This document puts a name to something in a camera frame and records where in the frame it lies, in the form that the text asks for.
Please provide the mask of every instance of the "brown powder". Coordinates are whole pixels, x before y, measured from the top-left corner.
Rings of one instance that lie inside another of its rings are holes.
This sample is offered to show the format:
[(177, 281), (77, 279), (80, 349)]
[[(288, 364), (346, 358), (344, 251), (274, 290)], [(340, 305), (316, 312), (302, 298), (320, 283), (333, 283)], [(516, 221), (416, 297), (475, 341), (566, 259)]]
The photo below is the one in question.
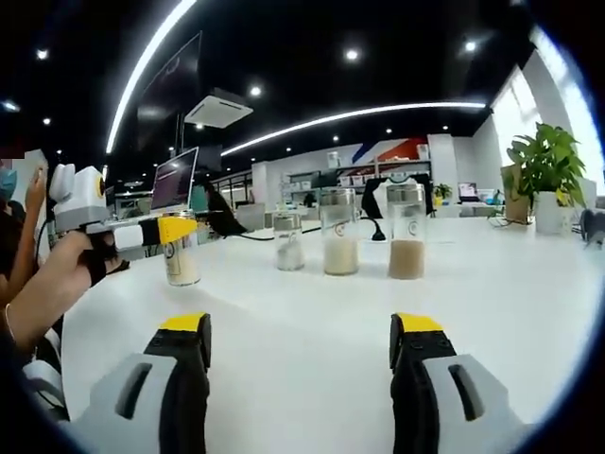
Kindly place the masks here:
[(390, 242), (389, 277), (417, 279), (424, 275), (424, 243), (406, 239)]

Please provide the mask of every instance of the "bracelet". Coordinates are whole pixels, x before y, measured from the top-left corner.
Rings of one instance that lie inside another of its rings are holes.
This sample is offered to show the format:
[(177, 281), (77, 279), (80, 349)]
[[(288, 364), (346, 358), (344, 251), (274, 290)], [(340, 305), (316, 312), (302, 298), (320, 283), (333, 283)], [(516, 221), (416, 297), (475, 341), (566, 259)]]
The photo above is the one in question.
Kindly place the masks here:
[(10, 327), (10, 322), (9, 322), (9, 306), (10, 306), (10, 303), (8, 303), (4, 307), (4, 324), (7, 326), (7, 330), (9, 331), (10, 337), (14, 341), (15, 340), (15, 335), (12, 332), (12, 328)]

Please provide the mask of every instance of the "potted plant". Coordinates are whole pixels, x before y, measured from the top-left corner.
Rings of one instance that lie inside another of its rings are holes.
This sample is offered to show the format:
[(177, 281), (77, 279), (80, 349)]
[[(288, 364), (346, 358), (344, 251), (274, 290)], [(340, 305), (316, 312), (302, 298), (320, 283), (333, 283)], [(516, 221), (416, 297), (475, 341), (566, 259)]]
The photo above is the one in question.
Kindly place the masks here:
[(535, 137), (517, 135), (515, 139), (520, 140), (513, 140), (507, 150), (518, 178), (511, 182), (513, 171), (505, 176), (505, 189), (514, 184), (518, 196), (528, 198), (536, 217), (536, 232), (558, 234), (562, 228), (560, 207), (574, 203), (584, 206), (578, 178), (585, 167), (573, 147), (577, 141), (569, 132), (542, 123), (536, 123), (536, 128)]
[(452, 187), (449, 184), (441, 183), (433, 188), (435, 195), (435, 205), (443, 205), (443, 201), (452, 197)]

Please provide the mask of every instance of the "air conditioner unit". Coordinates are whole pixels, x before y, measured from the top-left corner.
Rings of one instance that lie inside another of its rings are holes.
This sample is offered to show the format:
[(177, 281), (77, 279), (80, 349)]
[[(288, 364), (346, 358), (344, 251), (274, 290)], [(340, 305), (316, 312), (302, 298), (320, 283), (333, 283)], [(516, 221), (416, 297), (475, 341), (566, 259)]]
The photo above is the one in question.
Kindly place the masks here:
[(254, 112), (244, 105), (243, 98), (215, 89), (185, 117), (185, 123), (225, 129)]

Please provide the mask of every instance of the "jar lid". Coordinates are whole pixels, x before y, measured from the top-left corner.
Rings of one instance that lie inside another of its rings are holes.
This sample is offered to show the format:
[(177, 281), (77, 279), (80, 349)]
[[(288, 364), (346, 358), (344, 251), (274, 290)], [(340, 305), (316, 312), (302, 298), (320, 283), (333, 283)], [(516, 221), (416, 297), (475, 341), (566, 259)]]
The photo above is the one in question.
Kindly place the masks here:
[(284, 230), (298, 230), (301, 228), (301, 215), (297, 213), (278, 213), (273, 218), (273, 229), (279, 232)]
[(424, 186), (412, 182), (387, 186), (387, 201), (402, 203), (424, 202)]
[(321, 190), (320, 206), (354, 204), (355, 190), (351, 187), (328, 187)]

